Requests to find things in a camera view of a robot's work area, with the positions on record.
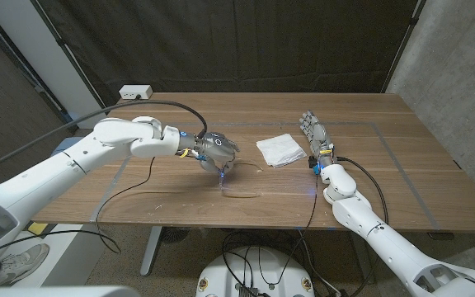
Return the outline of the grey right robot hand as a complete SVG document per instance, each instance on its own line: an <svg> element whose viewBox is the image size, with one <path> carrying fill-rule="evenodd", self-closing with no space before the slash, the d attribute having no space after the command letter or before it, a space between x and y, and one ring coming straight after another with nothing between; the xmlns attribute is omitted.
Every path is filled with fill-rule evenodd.
<svg viewBox="0 0 475 297"><path fill-rule="evenodd" d="M299 119L300 129L307 137L312 155L322 167L327 167L336 162L334 144L331 141L324 125L308 110Z"/></svg>

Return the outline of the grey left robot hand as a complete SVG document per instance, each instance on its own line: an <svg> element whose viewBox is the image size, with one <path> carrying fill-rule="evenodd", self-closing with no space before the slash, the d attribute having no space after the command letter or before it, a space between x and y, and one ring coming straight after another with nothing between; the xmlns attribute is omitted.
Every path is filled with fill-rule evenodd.
<svg viewBox="0 0 475 297"><path fill-rule="evenodd" d="M215 172L221 178L233 168L236 152L240 149L224 134L210 132L203 136L197 159L200 166L207 172Z"/></svg>

